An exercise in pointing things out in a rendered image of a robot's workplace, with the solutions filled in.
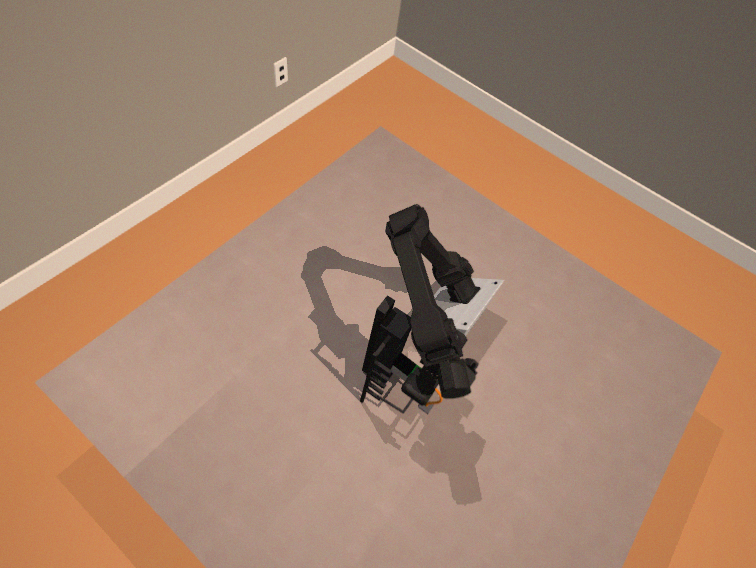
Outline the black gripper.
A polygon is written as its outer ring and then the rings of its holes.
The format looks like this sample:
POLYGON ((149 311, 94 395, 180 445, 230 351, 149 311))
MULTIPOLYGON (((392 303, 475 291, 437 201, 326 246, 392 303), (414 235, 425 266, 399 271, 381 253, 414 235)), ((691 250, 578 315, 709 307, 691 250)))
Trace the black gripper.
MULTIPOLYGON (((464 346, 467 342, 467 338, 463 333, 460 331, 458 332, 464 346)), ((461 348, 463 348, 463 346, 461 348)), ((434 365, 426 367, 422 359, 420 360, 420 363, 424 365, 422 369, 416 366, 414 371, 410 373, 403 383, 401 390, 419 404, 426 405, 439 382, 436 378, 436 367, 434 365)))

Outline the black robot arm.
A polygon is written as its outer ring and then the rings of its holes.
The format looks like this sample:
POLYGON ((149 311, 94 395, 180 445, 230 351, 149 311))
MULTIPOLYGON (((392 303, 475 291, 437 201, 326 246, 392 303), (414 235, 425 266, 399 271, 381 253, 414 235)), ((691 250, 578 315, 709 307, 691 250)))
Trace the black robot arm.
POLYGON ((457 252, 446 251, 430 232, 428 215, 418 204, 389 215, 385 233, 398 257, 412 304, 410 325, 415 348, 426 367, 436 367, 441 397, 469 394, 478 362, 460 359, 460 334, 453 319, 435 301, 421 253, 432 264, 439 285, 447 287, 452 302, 468 304, 481 289, 471 279, 472 266, 457 252))

